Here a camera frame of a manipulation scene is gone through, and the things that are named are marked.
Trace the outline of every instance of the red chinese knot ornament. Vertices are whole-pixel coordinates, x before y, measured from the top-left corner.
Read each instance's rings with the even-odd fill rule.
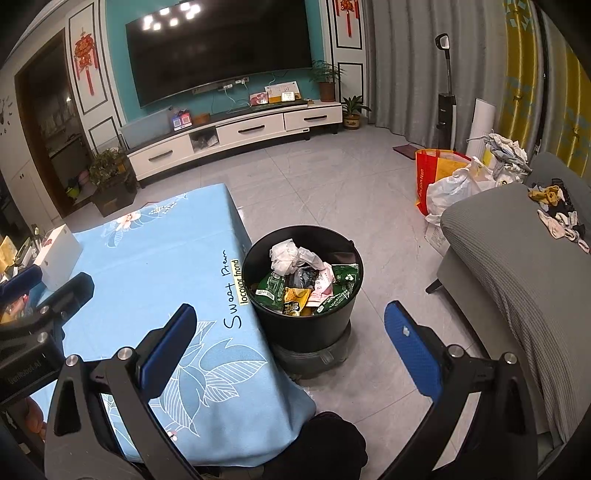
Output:
[[[347,33],[349,38],[353,36],[351,32],[351,12],[355,12],[355,18],[359,20],[359,0],[335,0],[336,14],[339,17],[340,11],[347,12]]]
[[[96,58],[96,45],[92,39],[91,33],[86,33],[84,28],[80,35],[80,40],[76,42],[74,48],[74,62],[76,67],[76,76],[80,80],[80,72],[86,70],[86,79],[88,80],[88,88],[90,94],[94,95],[95,90],[92,87],[92,80],[90,79],[90,67],[94,66],[97,70],[99,69],[99,62]]]

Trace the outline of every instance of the black trash bin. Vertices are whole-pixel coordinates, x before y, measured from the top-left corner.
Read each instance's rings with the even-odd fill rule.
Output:
[[[346,303],[309,317],[283,315],[258,303],[251,287],[271,271],[271,247],[290,238],[298,247],[313,251],[329,264],[359,264],[359,281]],[[363,263],[353,242],[344,236],[320,226],[297,225],[276,230],[255,243],[244,260],[242,278],[269,342],[292,352],[309,353],[327,348],[342,337],[361,289]]]

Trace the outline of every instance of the green snack wrapper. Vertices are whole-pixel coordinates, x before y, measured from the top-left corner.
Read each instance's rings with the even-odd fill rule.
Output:
[[[333,292],[335,292],[335,287],[338,287],[337,284],[333,284]],[[339,294],[333,295],[332,297],[327,298],[324,302],[320,304],[320,306],[316,309],[312,315],[319,315],[320,313],[327,312],[328,310],[332,310],[337,308],[339,305],[346,302],[351,293],[353,293],[353,288],[355,287],[355,283],[352,281],[346,282],[346,286],[344,290],[342,290]]]
[[[345,282],[357,283],[359,278],[359,264],[333,265],[333,274],[335,274],[335,283],[344,285]]]
[[[261,305],[275,311],[283,311],[283,295],[285,292],[285,278],[270,272],[261,280],[255,291],[256,299]]]

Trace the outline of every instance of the leaf pattern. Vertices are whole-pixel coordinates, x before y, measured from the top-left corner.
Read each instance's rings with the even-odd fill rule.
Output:
[[[199,411],[201,400],[205,395],[206,380],[205,375],[195,367],[181,368],[178,373],[178,389],[180,390],[181,400],[187,415],[191,420]]]
[[[189,428],[192,424],[192,419],[184,409],[181,400],[181,394],[178,387],[179,372],[180,368],[177,367],[166,385],[164,393],[160,397],[160,407],[163,412],[168,414],[170,419],[174,420],[180,427]]]
[[[153,222],[166,215],[181,199],[186,199],[187,194],[177,195],[174,201],[167,205],[151,205],[142,208],[138,212],[132,212],[123,217],[109,222],[101,236],[107,237],[107,247],[116,248],[123,240],[124,233],[136,230],[146,223]]]
[[[223,402],[230,398],[239,397],[236,388],[225,378],[214,372],[205,374],[207,386],[205,387],[205,398],[212,402]]]
[[[260,360],[245,360],[219,365],[205,375],[209,384],[209,374],[221,378],[230,385],[236,385],[252,378],[267,362]]]
[[[207,350],[199,361],[199,367],[205,371],[211,371],[219,365],[236,361],[262,361],[266,360],[259,352],[246,345],[228,345],[231,338],[216,343]]]
[[[215,343],[199,358],[205,336],[215,323],[197,322],[196,333],[163,394],[150,401],[150,407],[166,431],[187,429],[199,437],[197,418],[202,406],[211,408],[213,404],[238,398],[240,395],[234,385],[249,380],[267,363],[259,352],[246,345],[230,345],[232,338]],[[119,441],[133,446],[113,398],[104,395],[103,400]]]

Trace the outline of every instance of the crumpled paper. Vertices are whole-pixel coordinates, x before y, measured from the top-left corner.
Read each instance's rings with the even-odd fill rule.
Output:
[[[316,270],[324,269],[324,263],[318,255],[307,248],[297,248],[292,238],[273,245],[269,255],[271,269],[282,277],[292,274],[297,267],[305,264],[311,265]]]

